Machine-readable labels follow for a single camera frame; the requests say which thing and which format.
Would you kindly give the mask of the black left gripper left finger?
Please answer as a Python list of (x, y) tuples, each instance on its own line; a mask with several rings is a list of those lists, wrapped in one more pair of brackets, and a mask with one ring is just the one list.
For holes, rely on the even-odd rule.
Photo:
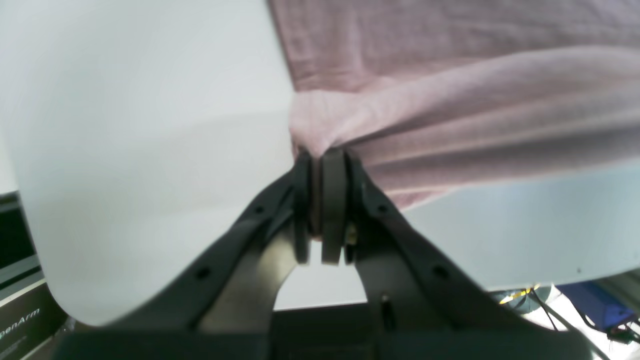
[(267, 360), (275, 300), (309, 259), (313, 158), (254, 198), (178, 278), (110, 325), (69, 335), (57, 360)]

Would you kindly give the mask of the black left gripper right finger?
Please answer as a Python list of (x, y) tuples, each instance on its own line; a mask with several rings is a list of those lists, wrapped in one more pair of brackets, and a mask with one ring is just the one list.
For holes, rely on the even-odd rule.
[(361, 162), (320, 160), (322, 261), (353, 264), (377, 360), (589, 360), (580, 333), (553, 331), (494, 302), (409, 224)]

